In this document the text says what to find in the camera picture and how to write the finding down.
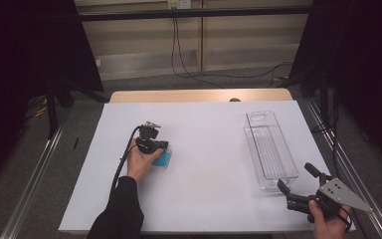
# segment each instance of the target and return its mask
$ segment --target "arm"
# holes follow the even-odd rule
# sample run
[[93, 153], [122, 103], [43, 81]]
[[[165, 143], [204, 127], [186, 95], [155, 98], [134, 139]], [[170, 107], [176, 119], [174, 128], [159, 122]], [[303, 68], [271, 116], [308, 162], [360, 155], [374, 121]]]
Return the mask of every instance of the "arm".
[[144, 215], [138, 202], [137, 182], [150, 170], [162, 149], [143, 154], [131, 143], [127, 175], [120, 177], [104, 212], [97, 217], [88, 238], [138, 238]]
[[[346, 224], [339, 218], [335, 217], [330, 221], [324, 221], [323, 213], [317, 206], [314, 200], [310, 200], [309, 210], [312, 216], [314, 216], [314, 238], [315, 239], [343, 239], [345, 237]], [[342, 205], [347, 212], [350, 211], [350, 207]], [[339, 211], [339, 215], [343, 218], [347, 218], [348, 215], [344, 210]]]

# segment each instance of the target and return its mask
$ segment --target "transparent plastic bin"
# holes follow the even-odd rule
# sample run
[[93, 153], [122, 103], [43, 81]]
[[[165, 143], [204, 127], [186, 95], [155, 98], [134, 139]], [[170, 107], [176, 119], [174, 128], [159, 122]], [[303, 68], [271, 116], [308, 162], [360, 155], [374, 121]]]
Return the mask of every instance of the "transparent plastic bin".
[[279, 179], [290, 187], [298, 178], [298, 172], [275, 114], [247, 113], [244, 131], [260, 188], [279, 190]]

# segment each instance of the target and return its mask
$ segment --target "hand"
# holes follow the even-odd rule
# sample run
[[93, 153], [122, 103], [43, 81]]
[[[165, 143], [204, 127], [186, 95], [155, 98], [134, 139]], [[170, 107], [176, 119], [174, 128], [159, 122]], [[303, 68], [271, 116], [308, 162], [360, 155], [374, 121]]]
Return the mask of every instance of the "hand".
[[[334, 217], [330, 221], [324, 221], [323, 213], [317, 206], [314, 200], [310, 200], [309, 210], [314, 216], [314, 238], [315, 239], [342, 239], [345, 236], [346, 224], [339, 218]], [[342, 205], [342, 207], [349, 212], [350, 207]], [[344, 210], [340, 210], [339, 214], [343, 218], [347, 218], [348, 215]]]
[[136, 182], [139, 182], [145, 174], [147, 174], [153, 160], [163, 151], [163, 149], [157, 148], [157, 150], [151, 154], [144, 154], [136, 146], [135, 139], [131, 142], [129, 150], [130, 152], [127, 158], [128, 170], [126, 175], [134, 178]]

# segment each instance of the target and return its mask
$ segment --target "cable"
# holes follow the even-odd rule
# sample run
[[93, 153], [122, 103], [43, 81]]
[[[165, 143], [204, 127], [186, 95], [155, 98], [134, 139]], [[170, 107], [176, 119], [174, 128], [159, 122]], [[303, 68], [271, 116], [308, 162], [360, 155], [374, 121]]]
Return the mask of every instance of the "cable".
[[[205, 83], [208, 83], [208, 84], [211, 84], [213, 86], [216, 86], [216, 87], [219, 87], [219, 88], [222, 88], [224, 89], [224, 87], [222, 86], [219, 86], [215, 83], [212, 83], [212, 82], [208, 82], [208, 81], [205, 81], [205, 80], [201, 80], [201, 79], [196, 79], [196, 77], [224, 77], [224, 78], [236, 78], [236, 79], [252, 79], [252, 78], [257, 78], [257, 77], [262, 77], [262, 76], [265, 76], [271, 72], [275, 72], [275, 69], [277, 69], [278, 67], [281, 67], [281, 66], [285, 66], [285, 65], [292, 65], [293, 62], [282, 62], [276, 66], [274, 66], [272, 69], [264, 72], [264, 73], [261, 73], [261, 74], [257, 74], [257, 75], [253, 75], [253, 76], [233, 76], [233, 75], [222, 75], [222, 74], [194, 74], [194, 75], [191, 75], [186, 67], [185, 67], [185, 64], [184, 64], [184, 61], [183, 61], [183, 58], [182, 58], [182, 51], [181, 51], [181, 44], [180, 44], [180, 41], [179, 41], [179, 27], [178, 27], [178, 21], [176, 18], [173, 19], [173, 25], [174, 25], [174, 39], [173, 39], [173, 47], [172, 47], [172, 55], [171, 55], [171, 68], [172, 68], [172, 71], [174, 72], [174, 74], [178, 77], [181, 77], [181, 78], [192, 78], [196, 81], [200, 81], [200, 82], [205, 82]], [[176, 71], [175, 71], [175, 68], [173, 66], [173, 56], [174, 56], [174, 52], [175, 52], [175, 45], [176, 43], [178, 44], [178, 52], [179, 52], [179, 57], [180, 57], [180, 60], [181, 60], [181, 64], [182, 64], [182, 68], [184, 69], [184, 71], [187, 73], [188, 76], [181, 76], [179, 75]], [[267, 85], [267, 88], [270, 87], [274, 81], [274, 77], [272, 77], [272, 81]]]
[[120, 159], [119, 166], [117, 167], [116, 173], [114, 174], [113, 182], [112, 182], [112, 185], [111, 185], [111, 188], [110, 188], [110, 196], [109, 196], [109, 197], [112, 196], [113, 191], [114, 191], [114, 189], [116, 188], [117, 179], [119, 178], [120, 171], [122, 170], [123, 164], [125, 163], [126, 158], [127, 158], [128, 155], [129, 155], [129, 152], [134, 148], [134, 146], [133, 146], [132, 148], [129, 148], [129, 146], [131, 145], [132, 139], [134, 138], [135, 133], [136, 133], [140, 128], [141, 128], [141, 126], [137, 126], [137, 127], [132, 131], [132, 134], [131, 134], [131, 137], [129, 138], [128, 144], [126, 145], [125, 152], [123, 153], [123, 156], [122, 156], [122, 158]]

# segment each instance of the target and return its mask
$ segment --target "black sleeve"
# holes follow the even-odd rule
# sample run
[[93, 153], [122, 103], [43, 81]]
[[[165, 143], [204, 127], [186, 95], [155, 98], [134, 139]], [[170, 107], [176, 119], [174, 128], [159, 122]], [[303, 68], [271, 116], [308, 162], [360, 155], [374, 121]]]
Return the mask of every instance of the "black sleeve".
[[106, 209], [95, 220], [88, 238], [136, 239], [143, 219], [136, 181], [132, 177], [120, 177]]

